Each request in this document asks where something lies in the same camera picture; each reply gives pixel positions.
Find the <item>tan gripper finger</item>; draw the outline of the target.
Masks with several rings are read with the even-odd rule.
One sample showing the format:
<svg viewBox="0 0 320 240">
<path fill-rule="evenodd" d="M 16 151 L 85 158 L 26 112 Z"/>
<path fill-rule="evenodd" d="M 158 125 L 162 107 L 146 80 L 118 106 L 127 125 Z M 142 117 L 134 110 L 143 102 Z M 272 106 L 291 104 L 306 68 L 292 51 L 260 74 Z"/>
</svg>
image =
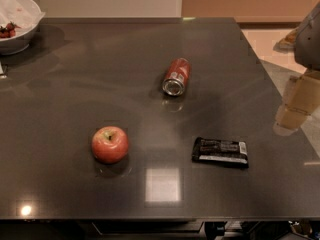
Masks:
<svg viewBox="0 0 320 240">
<path fill-rule="evenodd" d="M 275 116 L 275 131 L 296 131 L 320 106 L 320 71 L 307 69 L 287 81 Z"/>
</svg>

